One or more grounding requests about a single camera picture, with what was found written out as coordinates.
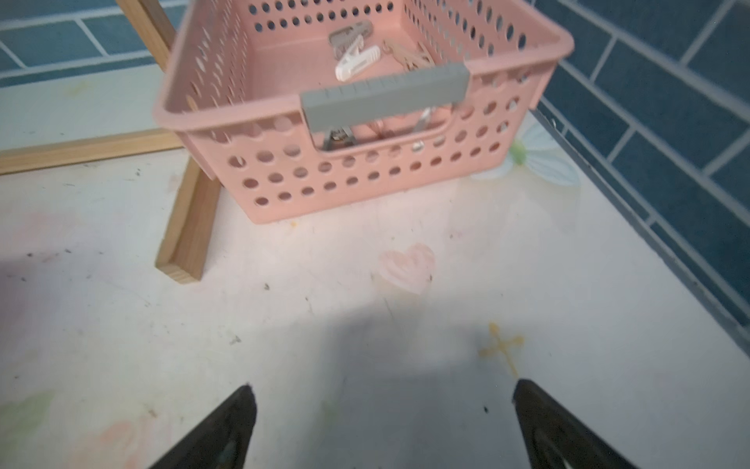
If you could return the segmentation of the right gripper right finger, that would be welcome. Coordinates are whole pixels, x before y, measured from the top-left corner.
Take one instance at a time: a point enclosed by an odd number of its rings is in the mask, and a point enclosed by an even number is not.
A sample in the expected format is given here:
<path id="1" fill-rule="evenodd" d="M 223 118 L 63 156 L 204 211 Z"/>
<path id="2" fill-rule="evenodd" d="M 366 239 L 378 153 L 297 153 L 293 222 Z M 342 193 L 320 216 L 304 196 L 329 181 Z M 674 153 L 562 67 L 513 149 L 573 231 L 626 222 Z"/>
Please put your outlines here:
<path id="1" fill-rule="evenodd" d="M 535 382 L 518 381 L 513 405 L 532 468 L 635 468 Z"/>

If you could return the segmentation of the white clothespin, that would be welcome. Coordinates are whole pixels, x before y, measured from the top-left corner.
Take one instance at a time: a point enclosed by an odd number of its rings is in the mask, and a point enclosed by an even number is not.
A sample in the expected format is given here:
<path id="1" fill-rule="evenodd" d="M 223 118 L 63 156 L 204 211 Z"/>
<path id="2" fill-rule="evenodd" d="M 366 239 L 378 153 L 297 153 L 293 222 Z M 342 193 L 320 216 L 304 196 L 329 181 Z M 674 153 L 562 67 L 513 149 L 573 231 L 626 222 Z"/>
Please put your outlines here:
<path id="1" fill-rule="evenodd" d="M 364 72 L 370 66 L 373 66 L 381 59 L 381 48 L 377 45 L 361 50 L 361 47 L 354 45 L 347 50 L 338 62 L 335 68 L 335 76 L 338 81 L 346 82 L 360 73 Z"/>

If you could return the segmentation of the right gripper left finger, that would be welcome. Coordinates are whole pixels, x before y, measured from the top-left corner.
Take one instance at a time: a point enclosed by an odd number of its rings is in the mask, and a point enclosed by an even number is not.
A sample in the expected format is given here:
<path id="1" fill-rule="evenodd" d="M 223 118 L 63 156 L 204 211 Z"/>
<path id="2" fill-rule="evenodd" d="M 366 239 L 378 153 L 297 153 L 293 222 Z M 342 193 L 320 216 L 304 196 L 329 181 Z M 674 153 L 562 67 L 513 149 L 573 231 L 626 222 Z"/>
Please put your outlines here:
<path id="1" fill-rule="evenodd" d="M 243 384 L 160 457 L 152 469 L 242 469 L 257 414 L 253 389 Z"/>

